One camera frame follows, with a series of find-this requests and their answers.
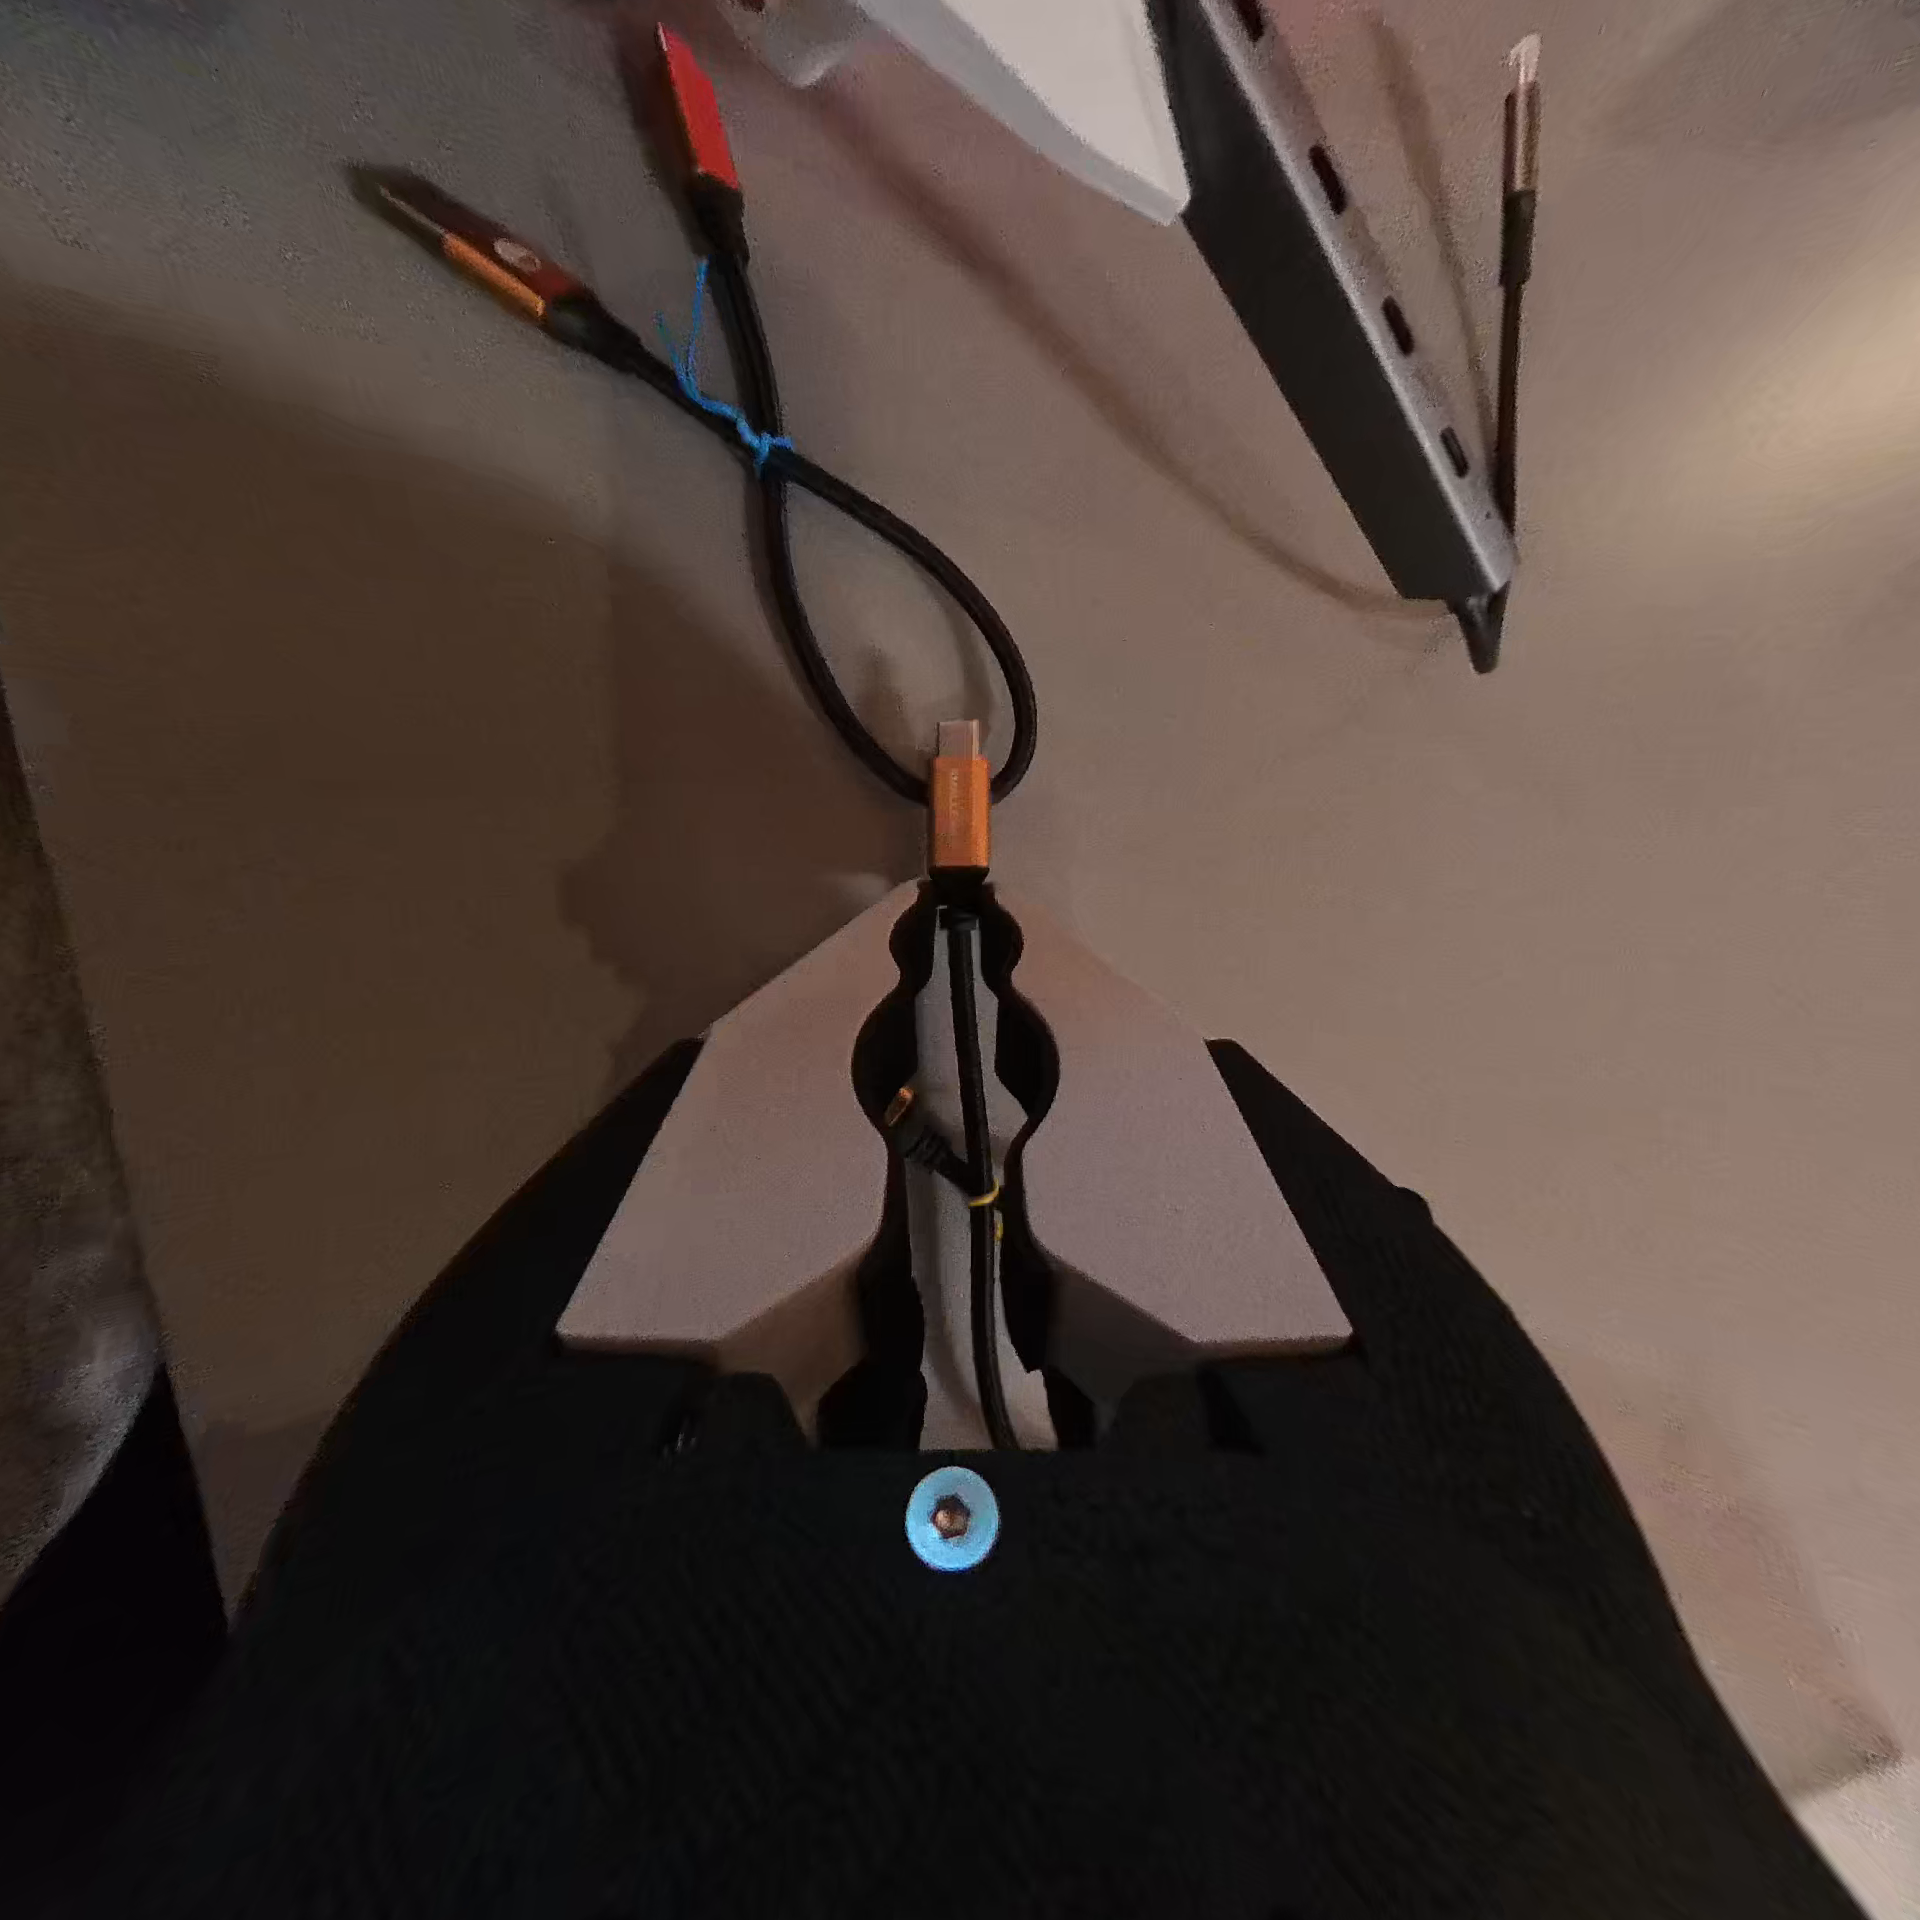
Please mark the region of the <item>grey usb hub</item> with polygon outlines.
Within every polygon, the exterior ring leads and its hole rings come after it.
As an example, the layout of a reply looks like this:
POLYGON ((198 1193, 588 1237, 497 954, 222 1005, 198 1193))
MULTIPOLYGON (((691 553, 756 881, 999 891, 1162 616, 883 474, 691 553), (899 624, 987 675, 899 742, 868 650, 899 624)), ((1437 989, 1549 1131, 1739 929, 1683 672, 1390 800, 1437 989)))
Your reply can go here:
POLYGON ((1406 601, 1501 662, 1521 523, 1521 367, 1540 196, 1540 44, 1501 98, 1501 338, 1490 446, 1445 406, 1355 177, 1256 3, 1148 3, 1191 201, 1185 230, 1406 601))

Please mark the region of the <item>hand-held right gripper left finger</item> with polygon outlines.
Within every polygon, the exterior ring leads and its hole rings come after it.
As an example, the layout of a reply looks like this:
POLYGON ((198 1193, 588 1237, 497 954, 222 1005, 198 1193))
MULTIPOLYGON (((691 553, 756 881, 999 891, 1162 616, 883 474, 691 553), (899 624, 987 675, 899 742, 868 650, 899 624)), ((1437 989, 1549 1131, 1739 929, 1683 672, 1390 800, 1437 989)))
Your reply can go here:
POLYGON ((926 1403, 912 1275, 877 1281, 890 1151, 853 1041, 900 984, 900 881, 720 1016, 559 1314, 576 1356, 772 1376, 806 1428, 868 1368, 926 1403))

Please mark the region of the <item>orange-plug cable blue tie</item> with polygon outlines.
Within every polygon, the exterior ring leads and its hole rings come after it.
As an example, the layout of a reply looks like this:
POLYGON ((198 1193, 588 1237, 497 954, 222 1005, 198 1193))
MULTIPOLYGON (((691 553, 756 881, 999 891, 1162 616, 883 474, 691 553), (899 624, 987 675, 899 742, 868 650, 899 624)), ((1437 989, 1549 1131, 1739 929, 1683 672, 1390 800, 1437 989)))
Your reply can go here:
POLYGON ((851 759, 899 800, 921 808, 931 761, 900 761, 863 723, 806 607, 791 498, 808 494, 815 502, 837 510, 944 593, 982 643, 1004 691, 1012 736, 992 777, 995 805, 1007 800, 1042 742, 1042 703, 1012 629, 931 535, 806 457, 785 436, 778 376, 750 283, 746 201, 720 92, 675 28, 653 33, 653 51, 640 56, 640 77, 658 96, 666 171, 681 191, 696 255, 687 320, 660 320, 658 351, 632 325, 619 320, 580 275, 508 224, 460 202, 433 177, 391 163, 349 163, 348 181, 377 216, 408 236, 422 255, 485 290, 485 297, 502 300, 549 344, 648 386, 744 464, 756 561, 802 685, 851 759))

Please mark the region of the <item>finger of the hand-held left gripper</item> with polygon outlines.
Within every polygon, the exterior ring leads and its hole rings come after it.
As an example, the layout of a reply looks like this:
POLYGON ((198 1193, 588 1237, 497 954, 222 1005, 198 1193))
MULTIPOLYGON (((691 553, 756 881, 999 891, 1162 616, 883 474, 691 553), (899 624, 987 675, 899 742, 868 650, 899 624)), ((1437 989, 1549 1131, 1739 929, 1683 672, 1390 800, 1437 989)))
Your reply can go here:
POLYGON ((1173 224, 1191 201, 1145 3, 853 3, 1069 177, 1173 224))
POLYGON ((868 40, 868 14, 858 3, 732 3, 732 35, 778 81, 810 89, 868 40))

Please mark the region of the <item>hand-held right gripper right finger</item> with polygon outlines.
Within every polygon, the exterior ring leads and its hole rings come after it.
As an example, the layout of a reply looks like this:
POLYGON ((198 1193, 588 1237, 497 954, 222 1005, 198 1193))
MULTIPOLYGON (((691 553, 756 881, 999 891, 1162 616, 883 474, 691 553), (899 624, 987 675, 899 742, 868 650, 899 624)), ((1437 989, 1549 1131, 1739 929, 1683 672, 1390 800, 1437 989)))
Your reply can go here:
POLYGON ((1000 1344, 1091 1414, 1145 1378, 1355 1340, 1204 1038, 1032 905, 976 891, 976 1401, 1000 1344))

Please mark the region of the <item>orange-plug cable yellow tie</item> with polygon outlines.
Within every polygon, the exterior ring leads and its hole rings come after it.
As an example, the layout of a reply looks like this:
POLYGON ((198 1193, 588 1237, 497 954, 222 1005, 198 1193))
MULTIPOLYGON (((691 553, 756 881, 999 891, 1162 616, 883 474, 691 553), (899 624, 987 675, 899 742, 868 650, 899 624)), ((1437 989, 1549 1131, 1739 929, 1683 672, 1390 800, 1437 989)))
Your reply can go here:
POLYGON ((1023 1146, 1050 1101, 1058 1048, 1015 989, 1023 934, 999 902, 995 878, 995 777, 980 752, 980 723, 940 723, 926 777, 926 881, 934 927, 946 951, 946 1016, 955 1044, 958 1140, 921 1101, 920 1080, 899 1071, 878 1085, 878 1137, 899 1165, 914 1165, 958 1190, 976 1216, 969 1225, 969 1367, 992 1449, 1042 1451, 1020 1434, 1007 1401, 1000 1338, 1023 1376, 1042 1378, 1044 1411, 1050 1372, 1050 1271, 1025 1216, 1023 1146))

